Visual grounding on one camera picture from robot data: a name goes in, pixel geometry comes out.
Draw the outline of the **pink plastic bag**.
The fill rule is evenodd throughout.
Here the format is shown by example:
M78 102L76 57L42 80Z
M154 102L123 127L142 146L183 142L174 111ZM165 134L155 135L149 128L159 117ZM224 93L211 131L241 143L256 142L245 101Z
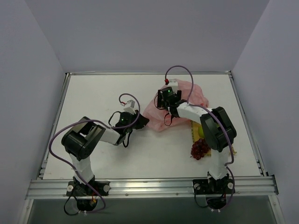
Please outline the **pink plastic bag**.
M190 93L192 83L189 81L183 81L180 79L175 79L175 80L178 83L178 89L182 91L182 99L187 99L188 94ZM184 118L174 118L171 125L166 126L164 123L164 117L167 114L167 111L159 110L156 108L156 105L157 105L156 95L149 102L149 104L147 105L147 107L145 108L145 110L143 112L143 116L149 119L149 123L147 124L148 128L150 128L156 132L161 132L171 126L177 126L179 124L182 124L182 123L188 121L188 119L184 119ZM204 107L209 107L208 99L204 96L203 90L197 84L193 85L193 91L189 98L189 103L194 104L194 105L201 105Z

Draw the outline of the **green fake pear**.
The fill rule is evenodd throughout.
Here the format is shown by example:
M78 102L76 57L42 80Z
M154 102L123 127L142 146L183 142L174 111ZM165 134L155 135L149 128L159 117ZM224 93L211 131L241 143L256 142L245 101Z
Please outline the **green fake pear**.
M198 127L198 135L200 138L205 138L202 126Z

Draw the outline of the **dark red fake grapes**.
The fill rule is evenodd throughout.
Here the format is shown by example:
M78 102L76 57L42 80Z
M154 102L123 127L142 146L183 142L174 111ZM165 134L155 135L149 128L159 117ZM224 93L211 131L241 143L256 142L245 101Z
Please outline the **dark red fake grapes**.
M204 138L198 139L196 142L193 143L191 148L191 157L200 160L204 158L205 156L210 155L211 148L206 143L206 140Z

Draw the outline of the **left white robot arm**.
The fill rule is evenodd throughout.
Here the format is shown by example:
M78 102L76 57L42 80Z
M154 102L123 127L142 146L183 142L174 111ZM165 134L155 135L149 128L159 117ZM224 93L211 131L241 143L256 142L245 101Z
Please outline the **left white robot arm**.
M84 123L75 125L61 140L75 167L74 180L79 182L77 189L84 196L94 191L92 180L95 177L91 168L90 155L98 142L102 141L115 146L122 144L127 147L128 143L124 141L129 140L133 130L144 128L150 121L139 114L138 110L135 110L134 114L129 112L119 112L119 114L115 130L97 125L90 122L88 117L83 117L81 121Z

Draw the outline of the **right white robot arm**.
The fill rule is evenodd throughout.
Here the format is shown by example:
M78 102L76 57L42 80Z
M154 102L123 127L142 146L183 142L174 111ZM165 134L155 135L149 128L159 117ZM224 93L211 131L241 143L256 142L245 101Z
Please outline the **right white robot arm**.
M171 118L184 118L201 124L212 159L207 186L214 193L223 189L224 179L228 177L228 165L234 163L232 143L236 137L236 129L225 109L190 104L181 98L181 91L175 92L172 87L157 91L157 107L167 110Z

